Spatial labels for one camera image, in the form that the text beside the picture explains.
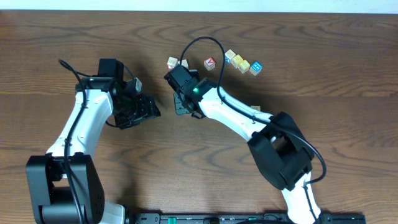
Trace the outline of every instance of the wooden tabletop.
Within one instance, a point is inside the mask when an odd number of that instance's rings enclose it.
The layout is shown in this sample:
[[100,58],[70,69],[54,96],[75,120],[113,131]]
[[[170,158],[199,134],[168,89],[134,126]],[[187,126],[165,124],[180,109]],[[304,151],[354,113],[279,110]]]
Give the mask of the wooden tabletop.
[[[169,213],[286,210],[243,138],[175,114],[167,59],[202,35],[262,63],[256,77],[227,65],[223,87],[294,118],[326,160],[326,178],[312,186],[322,210],[396,223],[398,16],[88,11],[0,12],[0,222],[33,222],[26,162],[55,142],[75,101],[77,81],[59,58],[95,74],[100,58],[116,57],[162,113],[131,129],[103,128],[94,162],[107,200]],[[218,65],[207,72],[210,56]],[[214,43],[196,43],[186,58],[217,79]],[[313,176],[320,172],[314,159]]]

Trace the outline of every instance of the wood grain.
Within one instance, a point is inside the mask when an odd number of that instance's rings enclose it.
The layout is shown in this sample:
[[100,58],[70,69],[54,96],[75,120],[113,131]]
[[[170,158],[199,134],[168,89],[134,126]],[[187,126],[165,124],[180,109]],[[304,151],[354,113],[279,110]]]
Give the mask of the wood grain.
[[[58,137],[76,80],[58,58],[96,73],[116,57],[155,96],[162,116],[120,131],[104,127],[95,165],[106,199],[163,212],[263,212],[285,202],[258,172],[243,139],[222,124],[174,113],[163,76],[169,56],[210,35],[264,68],[226,67],[223,86],[263,111],[292,115],[322,153],[318,205],[398,220],[398,17],[360,14],[0,12],[0,223],[32,223],[25,176],[31,155]],[[203,60],[219,65],[207,72]],[[220,50],[207,41],[186,54],[216,79]],[[321,167],[314,162],[314,175]]]

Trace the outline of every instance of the wooden cube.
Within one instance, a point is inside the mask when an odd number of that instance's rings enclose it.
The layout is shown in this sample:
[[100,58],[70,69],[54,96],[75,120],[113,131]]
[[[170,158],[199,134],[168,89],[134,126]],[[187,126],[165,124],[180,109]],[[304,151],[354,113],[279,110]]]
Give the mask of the wooden cube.
[[250,106],[250,107],[253,108],[253,109],[255,109],[255,110],[261,111],[260,106]]
[[236,53],[229,49],[227,52],[225,52],[225,62],[231,63],[231,59],[235,57],[235,55]]
[[245,72],[249,71],[249,69],[250,69],[249,62],[247,60],[243,60],[243,62],[239,64],[238,69],[239,69],[239,71],[241,71],[241,73],[245,73]]
[[173,69],[177,65],[177,62],[177,58],[169,57],[169,60],[167,61],[167,68],[169,68],[169,70]]
[[216,61],[210,57],[208,59],[205,60],[205,68],[210,71],[211,69],[216,67]]
[[187,59],[182,60],[182,66],[184,66],[185,68],[189,69]]
[[243,62],[243,58],[240,55],[235,55],[231,59],[231,64],[234,66],[234,68],[238,68],[239,64]]
[[253,75],[257,75],[259,72],[261,72],[262,65],[259,62],[254,62],[251,67],[250,67],[250,72]]

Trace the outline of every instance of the white background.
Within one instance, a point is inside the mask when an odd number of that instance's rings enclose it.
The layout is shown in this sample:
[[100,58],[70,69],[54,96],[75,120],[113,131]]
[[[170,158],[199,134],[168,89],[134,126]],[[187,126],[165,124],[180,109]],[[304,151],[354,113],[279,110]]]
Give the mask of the white background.
[[0,0],[0,9],[398,13],[398,0]]

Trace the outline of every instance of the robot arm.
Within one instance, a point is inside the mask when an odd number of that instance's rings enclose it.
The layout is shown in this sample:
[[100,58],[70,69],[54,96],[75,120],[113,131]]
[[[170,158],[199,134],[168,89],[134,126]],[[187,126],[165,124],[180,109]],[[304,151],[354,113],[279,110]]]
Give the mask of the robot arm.
[[[186,113],[198,113],[215,119],[242,136],[248,142],[260,173],[282,191],[288,206],[289,218],[299,224],[311,224],[315,221],[303,188],[304,182],[309,181],[311,176],[311,151],[304,150],[304,146],[296,139],[290,138],[291,136],[278,133],[266,124],[254,122],[230,108],[219,98],[215,83],[207,79],[199,82],[196,70],[188,71],[182,66],[177,66],[166,74],[165,79],[176,91],[177,114],[182,114],[183,107]],[[289,115],[280,113],[273,116],[263,113],[229,96],[221,87],[220,92],[228,103],[246,114],[288,127],[304,138]],[[279,146],[274,147],[272,144],[277,141]],[[320,209],[315,203],[311,186],[308,184],[307,187],[312,209],[318,218]]]
[[30,157],[26,172],[37,223],[79,223],[70,188],[55,187],[53,182],[66,178],[65,138],[83,104],[83,91],[86,92],[86,106],[69,141],[68,158],[84,220],[102,224],[129,223],[129,214],[122,205],[104,199],[93,164],[96,145],[112,114],[116,127],[124,129],[160,116],[160,112],[153,97],[141,93],[137,78],[123,81],[123,70],[124,65],[116,59],[101,59],[98,75],[83,78],[84,89],[76,86],[75,106],[61,135],[44,156]]

